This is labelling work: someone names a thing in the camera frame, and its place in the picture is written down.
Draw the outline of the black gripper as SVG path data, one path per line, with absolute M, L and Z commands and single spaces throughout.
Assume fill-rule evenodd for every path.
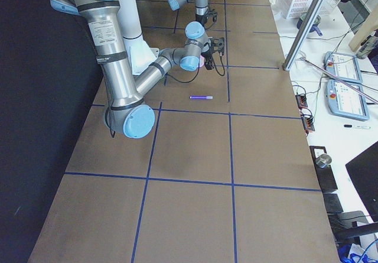
M 202 26 L 207 23 L 208 8 L 196 8 L 195 9 L 195 20 L 199 22 Z
M 204 66 L 206 69 L 213 69 L 213 56 L 211 51 L 211 40 L 208 40 L 203 47 Z

